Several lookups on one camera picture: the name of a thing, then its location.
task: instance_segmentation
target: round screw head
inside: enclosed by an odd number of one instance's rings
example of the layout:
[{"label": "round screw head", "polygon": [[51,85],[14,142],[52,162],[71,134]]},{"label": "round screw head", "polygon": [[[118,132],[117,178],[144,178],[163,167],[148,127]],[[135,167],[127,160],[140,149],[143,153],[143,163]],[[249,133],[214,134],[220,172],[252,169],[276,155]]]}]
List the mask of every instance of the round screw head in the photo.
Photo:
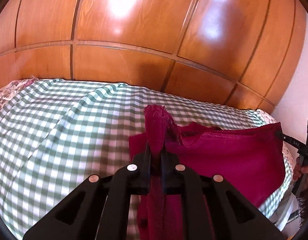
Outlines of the round screw head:
[{"label": "round screw head", "polygon": [[224,180],[222,175],[214,175],[213,180],[216,182],[222,182]]},{"label": "round screw head", "polygon": [[99,177],[97,175],[92,175],[88,178],[90,182],[97,182]]},{"label": "round screw head", "polygon": [[184,170],[185,170],[185,166],[184,166],[183,164],[177,164],[177,165],[175,166],[175,169],[176,169],[177,171],[184,171]]},{"label": "round screw head", "polygon": [[137,170],[137,166],[135,164],[130,164],[130,165],[127,166],[127,169],[129,171],[135,171],[135,170]]}]

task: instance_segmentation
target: black device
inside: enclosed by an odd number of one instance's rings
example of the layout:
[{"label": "black device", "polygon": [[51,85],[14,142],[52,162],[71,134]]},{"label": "black device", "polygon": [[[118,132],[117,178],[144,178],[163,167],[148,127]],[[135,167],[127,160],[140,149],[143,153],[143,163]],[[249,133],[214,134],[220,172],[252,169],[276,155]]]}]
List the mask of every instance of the black device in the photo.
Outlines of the black device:
[{"label": "black device", "polygon": [[[113,176],[92,175],[30,228],[23,240],[123,240],[130,197],[150,188],[149,147]],[[286,237],[221,175],[199,176],[161,151],[161,185],[181,195],[184,240],[285,240]],[[294,240],[308,239],[308,222]]]},{"label": "black device", "polygon": [[[298,149],[297,153],[299,153],[299,164],[303,166],[308,166],[308,121],[307,121],[307,139],[306,144],[296,140],[295,138],[292,138],[286,134],[279,134],[279,137],[287,142],[288,144],[294,146]],[[295,182],[294,187],[292,189],[292,193],[299,197],[300,192],[303,189],[304,183],[307,179],[307,174],[302,174],[302,176]]]}]

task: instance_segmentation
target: maroon cloth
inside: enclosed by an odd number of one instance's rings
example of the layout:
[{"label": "maroon cloth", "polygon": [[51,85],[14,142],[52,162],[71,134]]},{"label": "maroon cloth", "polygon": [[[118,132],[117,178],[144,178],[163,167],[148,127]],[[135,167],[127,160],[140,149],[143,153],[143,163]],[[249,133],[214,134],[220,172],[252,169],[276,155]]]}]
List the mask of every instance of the maroon cloth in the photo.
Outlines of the maroon cloth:
[{"label": "maroon cloth", "polygon": [[[221,174],[257,208],[282,184],[285,165],[280,123],[246,130],[221,130],[191,123],[179,127],[163,106],[144,109],[146,133],[129,138],[130,156],[145,151],[148,141],[152,168],[159,169],[160,151],[177,154],[181,164],[200,175]],[[137,221],[141,240],[183,239],[180,196],[164,196],[158,176],[150,193],[141,197]]]}]

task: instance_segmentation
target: bed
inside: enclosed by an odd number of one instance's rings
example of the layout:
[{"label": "bed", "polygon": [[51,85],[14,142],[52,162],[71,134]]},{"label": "bed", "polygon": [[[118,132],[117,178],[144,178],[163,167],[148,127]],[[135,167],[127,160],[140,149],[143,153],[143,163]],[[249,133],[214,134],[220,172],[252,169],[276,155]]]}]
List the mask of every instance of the bed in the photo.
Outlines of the bed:
[{"label": "bed", "polygon": [[[0,216],[17,239],[91,174],[127,165],[129,136],[144,132],[143,109],[164,105],[178,125],[247,129],[275,122],[262,110],[201,103],[125,83],[36,78],[0,90]],[[260,206],[270,218],[294,161],[283,146],[285,179]],[[127,239],[139,239],[132,196]]]}]

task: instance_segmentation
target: wooden panel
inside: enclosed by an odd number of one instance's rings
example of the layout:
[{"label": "wooden panel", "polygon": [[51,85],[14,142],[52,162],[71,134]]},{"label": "wooden panel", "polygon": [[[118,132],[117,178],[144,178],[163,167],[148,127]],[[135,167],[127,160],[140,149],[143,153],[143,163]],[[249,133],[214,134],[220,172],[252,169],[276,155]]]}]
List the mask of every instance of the wooden panel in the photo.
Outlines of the wooden panel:
[{"label": "wooden panel", "polygon": [[21,0],[9,0],[0,14],[0,53],[13,49],[15,24]]},{"label": "wooden panel", "polygon": [[165,89],[168,94],[223,104],[234,83],[212,73],[176,63]]},{"label": "wooden panel", "polygon": [[260,105],[258,106],[259,109],[262,109],[263,111],[265,111],[266,113],[271,114],[274,109],[275,106],[273,106],[272,104],[268,103],[265,100],[262,100],[262,102],[260,103]]},{"label": "wooden panel", "polygon": [[238,85],[227,105],[239,109],[256,109],[261,101],[260,97],[243,86]]},{"label": "wooden panel", "polygon": [[239,79],[265,20],[269,0],[199,0],[179,56]]},{"label": "wooden panel", "polygon": [[0,56],[0,89],[18,79],[15,53]]},{"label": "wooden panel", "polygon": [[191,0],[83,0],[78,39],[173,52]]},{"label": "wooden panel", "polygon": [[302,4],[296,0],[295,24],[290,40],[290,45],[283,64],[265,96],[274,105],[277,105],[286,91],[290,80],[297,67],[299,57],[302,53],[306,30],[306,11]]},{"label": "wooden panel", "polygon": [[77,0],[22,0],[16,45],[70,40]]},{"label": "wooden panel", "polygon": [[268,19],[242,83],[265,96],[283,62],[294,22],[295,0],[271,0]]},{"label": "wooden panel", "polygon": [[52,46],[16,52],[19,78],[70,79],[70,46]]},{"label": "wooden panel", "polygon": [[172,61],[139,51],[77,46],[73,51],[76,80],[125,82],[160,90]]}]

